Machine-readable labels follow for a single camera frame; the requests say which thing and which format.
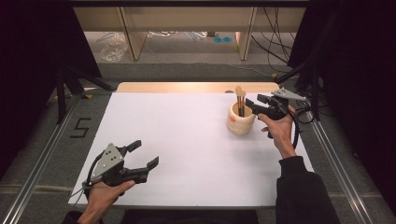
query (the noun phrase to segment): gray floor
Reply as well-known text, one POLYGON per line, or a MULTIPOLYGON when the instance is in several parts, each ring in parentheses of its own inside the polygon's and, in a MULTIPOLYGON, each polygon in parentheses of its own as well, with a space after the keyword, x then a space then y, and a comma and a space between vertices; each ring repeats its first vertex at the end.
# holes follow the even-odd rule
MULTIPOLYGON (((247 61, 240 61, 235 51, 234 36, 230 33, 219 33, 229 36, 232 42, 213 41, 213 37, 204 40, 191 41, 183 33, 172 34, 169 37, 154 36, 145 44, 139 61, 132 62, 128 54, 120 63, 109 63, 100 58, 100 50, 106 41, 96 42, 106 33, 87 34, 92 46, 92 52, 98 62, 103 80, 116 87, 122 81, 271 81, 275 71, 268 62, 278 70, 290 70, 279 59, 271 56, 260 47, 251 43, 247 61)), ((254 34, 264 46, 262 34, 254 34)), ((285 45, 292 46, 290 34, 282 34, 285 45)), ((285 57, 281 48, 271 47, 281 57, 285 57)), ((292 90, 296 78, 282 83, 282 86, 292 90)), ((84 87, 95 87, 81 80, 84 87)), ((50 156, 47 168, 35 187, 35 191, 23 210, 19 223, 60 223, 67 211, 77 209, 68 205, 70 191, 74 187, 85 157, 90 150, 92 140, 99 128, 100 120, 105 113, 111 92, 103 90, 87 91, 91 99, 78 99, 70 120, 65 126, 58 145, 50 156), (83 134, 75 130, 79 119, 84 120, 88 127, 84 138, 71 138, 72 135, 83 134)), ((326 105, 325 97, 320 97, 320 104, 326 105)), ((352 156, 352 149, 340 128, 337 118, 328 107, 319 110, 321 125, 329 136, 331 143, 343 164, 351 182, 363 200, 373 223, 396 223, 396 218, 387 207, 381 194, 367 175, 359 159, 352 156)), ((57 102, 55 94, 49 98, 48 109, 43 112, 41 120, 32 133, 29 145, 20 152, 6 175, 0 182, 0 218, 5 217, 29 174, 34 169, 43 148, 46 147, 57 120, 57 102)), ((359 223, 349 201, 334 174, 324 149, 318 140, 312 124, 301 125, 302 139, 315 172, 322 176, 329 195, 342 223, 359 223)), ((106 223, 119 223, 124 211, 113 208, 105 218, 106 223)), ((261 224, 275 223, 274 208, 257 210, 261 224)))

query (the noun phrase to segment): floor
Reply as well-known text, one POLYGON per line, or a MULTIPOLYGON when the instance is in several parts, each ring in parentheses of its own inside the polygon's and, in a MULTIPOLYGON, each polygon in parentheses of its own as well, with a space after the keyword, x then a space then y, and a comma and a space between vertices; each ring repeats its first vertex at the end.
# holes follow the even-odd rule
MULTIPOLYGON (((131 76, 149 76, 152 73, 158 76, 161 73, 162 76, 169 77, 182 73, 188 73, 186 76, 196 76, 206 71, 216 73, 213 77, 217 73, 230 73, 230 77, 262 76, 271 80, 272 76, 281 76, 290 70, 282 61, 286 61, 287 56, 279 45, 271 44, 271 51, 280 59, 273 55, 268 56, 269 54, 262 47, 252 41, 247 60, 241 61, 233 33, 217 33, 221 38, 230 37, 230 42, 215 42, 213 36, 193 41, 191 35, 190 37, 188 35, 190 33, 184 32, 172 33, 170 36, 154 35, 145 42, 138 61, 132 61, 126 51, 119 63, 111 63, 101 58, 101 51, 111 40, 104 38, 112 34, 86 33, 103 80, 114 86, 121 81, 134 80, 131 76)), ((270 46, 270 42, 265 37, 271 38, 272 34, 257 33, 253 36, 263 47, 270 46)), ((295 34, 281 34, 282 43, 291 48, 294 36, 295 34)), ((292 89, 295 80, 296 77, 293 77, 282 86, 292 89)), ((83 85, 91 87, 90 83, 83 82, 83 85)), ((21 209, 22 213, 17 216, 19 223, 59 223, 67 211, 77 209, 67 204, 67 199, 74 187, 75 175, 79 174, 80 167, 85 161, 111 95, 101 90, 87 91, 87 93, 92 96, 89 100, 75 97, 67 99, 67 103, 74 106, 69 109, 74 112, 64 125, 64 129, 59 132, 60 136, 55 142, 49 140, 53 139, 51 135, 57 129, 56 94, 49 98, 48 110, 44 112, 36 131, 31 136, 29 146, 20 153, 0 182, 2 219, 6 218, 7 210, 23 190, 22 187, 29 184, 26 181, 31 178, 30 174, 35 169, 36 162, 41 160, 41 153, 46 150, 49 152, 49 158, 44 164, 45 169, 37 178, 30 199, 21 209), (82 135, 81 131, 75 130, 77 122, 87 122, 90 130, 86 132, 85 137, 71 138, 70 136, 74 134, 82 135)), ((323 95, 320 97, 320 103, 326 105, 323 95)), ((332 116, 332 111, 328 107, 321 108, 319 112, 321 121, 303 125, 302 138, 314 169, 316 173, 322 175, 342 223, 396 223, 395 216, 389 211, 375 184, 359 160, 352 155, 352 149, 338 125, 337 118, 332 116), (323 134, 329 138, 329 141, 320 139, 323 134), (332 166, 333 155, 341 164, 341 173, 337 171, 338 168, 332 166), (356 190, 356 195, 347 192, 340 180, 350 183, 352 189, 356 190), (362 200, 364 208, 367 209, 369 216, 367 219, 354 211, 356 208, 353 204, 353 200, 356 199, 354 195, 362 200)), ((274 208, 261 208, 256 212, 261 224, 275 223, 274 208)), ((123 213, 122 209, 111 209, 105 222, 120 223, 123 213)))

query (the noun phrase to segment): cup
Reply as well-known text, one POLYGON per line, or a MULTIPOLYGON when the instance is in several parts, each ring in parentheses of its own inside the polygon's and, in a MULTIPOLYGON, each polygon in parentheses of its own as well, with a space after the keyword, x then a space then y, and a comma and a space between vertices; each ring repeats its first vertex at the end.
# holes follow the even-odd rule
POLYGON ((253 128, 253 123, 256 115, 252 113, 251 109, 244 106, 245 116, 238 116, 238 103, 230 106, 227 116, 227 129, 235 134, 247 134, 253 128))

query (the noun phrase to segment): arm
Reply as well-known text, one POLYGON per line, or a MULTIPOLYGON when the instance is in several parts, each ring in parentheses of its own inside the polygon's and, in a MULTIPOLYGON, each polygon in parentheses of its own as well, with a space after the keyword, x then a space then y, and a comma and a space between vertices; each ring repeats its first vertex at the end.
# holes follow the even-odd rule
POLYGON ((120 197, 120 194, 134 186, 134 181, 124 182, 116 187, 110 187, 103 182, 93 185, 84 213, 69 212, 63 224, 95 224, 101 221, 110 206, 120 197))
POLYGON ((271 120, 264 114, 259 119, 267 124, 282 156, 281 177, 276 182, 276 223, 340 223, 321 177, 308 172, 303 157, 297 156, 291 144, 292 118, 287 115, 271 120))

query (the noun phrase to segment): white table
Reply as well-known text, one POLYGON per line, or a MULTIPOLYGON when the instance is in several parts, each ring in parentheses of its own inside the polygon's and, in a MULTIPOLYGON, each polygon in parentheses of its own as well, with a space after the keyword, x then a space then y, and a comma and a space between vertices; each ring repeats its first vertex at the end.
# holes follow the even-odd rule
MULTIPOLYGON (((257 93, 247 98, 256 101, 257 93)), ((256 120, 251 133, 226 128, 233 93, 115 92, 92 143, 74 192, 81 188, 94 158, 108 143, 142 141, 125 156, 125 167, 145 167, 160 157, 148 182, 134 186, 114 205, 133 208, 253 208, 273 206, 280 176, 279 152, 256 120)), ((301 139, 296 148, 313 171, 301 139)), ((78 195, 69 201, 74 204, 78 195)), ((77 205, 87 201, 81 197, 77 205)))

